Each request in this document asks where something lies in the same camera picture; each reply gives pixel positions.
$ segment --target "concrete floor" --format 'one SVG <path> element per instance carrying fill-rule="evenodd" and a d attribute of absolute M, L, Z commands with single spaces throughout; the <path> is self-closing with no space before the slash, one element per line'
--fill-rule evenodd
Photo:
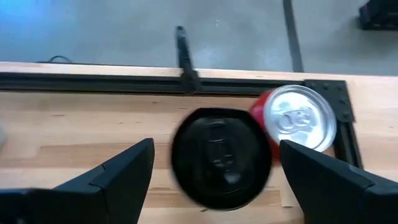
<path fill-rule="evenodd" d="M 293 1 L 305 72 L 395 75 L 398 32 L 357 29 L 364 1 Z M 176 67 L 177 25 L 196 67 L 292 71 L 282 0 L 0 0 L 0 61 Z"/>

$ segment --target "wooden surface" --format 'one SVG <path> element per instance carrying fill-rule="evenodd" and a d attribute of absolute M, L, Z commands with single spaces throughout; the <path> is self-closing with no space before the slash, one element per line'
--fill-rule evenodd
<path fill-rule="evenodd" d="M 346 80 L 365 168 L 398 180 L 398 78 L 199 70 L 202 77 Z M 176 68 L 0 63 L 0 72 L 176 76 Z M 282 207 L 285 177 L 275 167 L 263 193 L 233 212 L 201 212 L 169 171 L 169 141 L 189 112 L 204 106 L 248 109 L 252 98 L 0 92 L 0 188 L 54 187 L 143 138 L 155 139 L 155 164 L 139 223 L 302 223 L 299 207 Z"/>

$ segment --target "black lid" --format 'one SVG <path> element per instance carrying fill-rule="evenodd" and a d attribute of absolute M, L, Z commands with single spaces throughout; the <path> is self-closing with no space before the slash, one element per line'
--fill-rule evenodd
<path fill-rule="evenodd" d="M 177 182 L 192 200 L 207 208 L 233 210 L 264 188 L 271 149 L 247 111 L 200 108 L 178 128 L 171 161 Z"/>

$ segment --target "red soda can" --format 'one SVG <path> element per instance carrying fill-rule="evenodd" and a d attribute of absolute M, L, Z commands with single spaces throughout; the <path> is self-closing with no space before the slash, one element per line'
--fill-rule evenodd
<path fill-rule="evenodd" d="M 285 85 L 268 90 L 249 112 L 266 132 L 277 161 L 280 140 L 323 152 L 336 136 L 336 116 L 331 106 L 319 93 L 304 86 Z"/>

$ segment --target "pull tab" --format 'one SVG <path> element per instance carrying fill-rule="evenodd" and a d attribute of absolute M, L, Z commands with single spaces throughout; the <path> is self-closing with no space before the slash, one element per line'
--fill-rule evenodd
<path fill-rule="evenodd" d="M 277 124 L 280 132 L 291 134 L 304 130 L 315 122 L 312 109 L 303 108 L 282 113 Z"/>

